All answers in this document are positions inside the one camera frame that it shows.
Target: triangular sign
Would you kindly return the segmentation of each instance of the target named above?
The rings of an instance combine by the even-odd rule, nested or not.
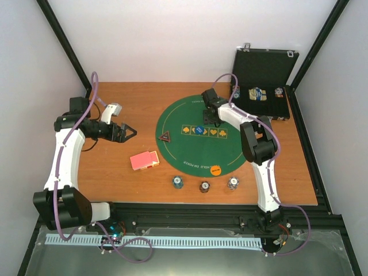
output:
[[[166,142],[170,142],[170,134],[169,132],[165,132],[164,134],[162,134],[160,137],[159,137],[160,140],[162,141],[166,141]]]

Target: green poker mat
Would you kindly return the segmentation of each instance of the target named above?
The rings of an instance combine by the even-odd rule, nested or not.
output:
[[[182,98],[160,116],[156,141],[162,156],[179,171],[196,177],[229,174],[246,160],[242,154],[240,132],[228,123],[219,128],[203,124],[205,104],[200,95]],[[203,126],[204,134],[195,133]],[[170,142],[158,138],[169,131]]]

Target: metal bracket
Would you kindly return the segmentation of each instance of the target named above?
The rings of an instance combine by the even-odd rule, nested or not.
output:
[[[249,52],[251,48],[251,44],[250,43],[245,43],[244,44],[244,49],[243,52]]]

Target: table top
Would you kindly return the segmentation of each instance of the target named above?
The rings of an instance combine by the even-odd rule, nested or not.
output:
[[[123,106],[113,121],[127,123],[138,134],[123,144],[100,139],[91,151],[81,154],[78,185],[82,194],[90,201],[257,204],[255,176],[248,162],[231,174],[207,179],[211,188],[203,194],[199,190],[203,178],[186,175],[171,167],[158,150],[155,131],[163,111],[173,102],[201,94],[210,86],[211,83],[100,83],[98,95],[106,103],[118,102]],[[228,98],[229,83],[218,83],[215,89],[219,96]],[[96,108],[91,113],[96,117]],[[272,121],[272,127],[282,147],[275,161],[275,178],[281,201],[317,205],[293,118]],[[92,144],[93,141],[87,139],[83,149]],[[144,151],[157,151],[160,165],[133,171],[130,157]],[[182,189],[173,187],[175,175],[182,177]],[[234,191],[227,188],[230,176],[239,178],[239,187]]]

